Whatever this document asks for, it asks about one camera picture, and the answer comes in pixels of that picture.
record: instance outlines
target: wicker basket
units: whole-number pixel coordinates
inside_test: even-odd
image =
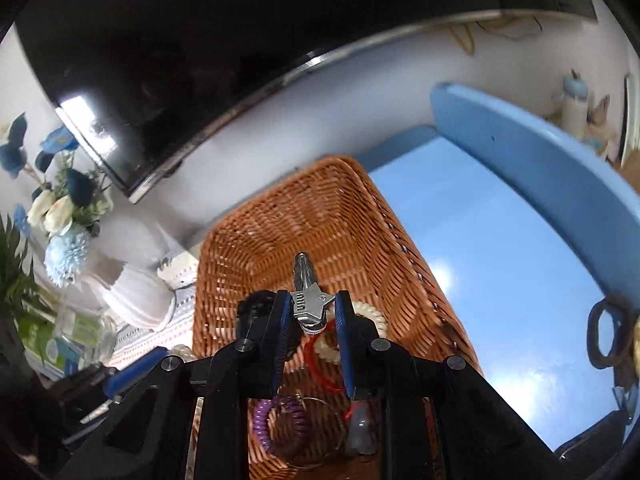
[[[210,356],[235,339],[236,308],[249,293],[292,290],[294,256],[300,251],[311,257],[323,290],[348,290],[353,300],[381,310],[387,337],[411,354],[441,361],[455,353],[479,369],[429,267],[367,173],[347,157],[320,160],[240,206],[209,232],[198,267],[194,352]],[[324,362],[320,367],[339,381],[339,367]],[[312,380],[301,349],[286,364],[283,391],[322,398],[337,412],[348,407],[344,396]],[[321,422],[319,442],[338,438],[335,417],[311,415]],[[321,458],[319,447],[312,443],[306,460]],[[295,473],[267,455],[252,432],[249,456],[252,479]]]

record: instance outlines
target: black tv screen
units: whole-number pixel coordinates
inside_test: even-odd
[[[590,0],[30,0],[17,20],[60,117],[133,202],[303,73],[443,17],[595,19]]]

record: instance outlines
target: light blue pom-pom flower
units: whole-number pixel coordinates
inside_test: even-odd
[[[63,235],[54,236],[47,246],[44,267],[57,286],[65,286],[76,278],[86,261],[91,236],[82,226],[73,224]]]

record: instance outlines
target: yellow cable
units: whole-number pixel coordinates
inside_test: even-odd
[[[465,54],[467,54],[468,56],[472,56],[476,52],[476,42],[474,41],[474,35],[471,33],[471,29],[466,23],[463,23],[462,27],[464,27],[464,29],[466,30],[466,36],[468,37],[470,43],[469,45],[465,44],[465,42],[462,41],[453,27],[449,27],[449,32],[453,36],[453,39],[456,41],[458,46],[465,51]]]

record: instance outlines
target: white rose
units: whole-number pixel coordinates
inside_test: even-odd
[[[29,225],[35,227],[40,223],[42,217],[53,205],[54,199],[55,197],[53,196],[53,193],[48,189],[43,190],[42,193],[38,195],[36,200],[33,201],[33,205],[27,214],[27,222]]]
[[[47,212],[44,217],[44,228],[53,235],[64,234],[71,227],[73,213],[74,203],[71,202],[69,195],[65,195]]]

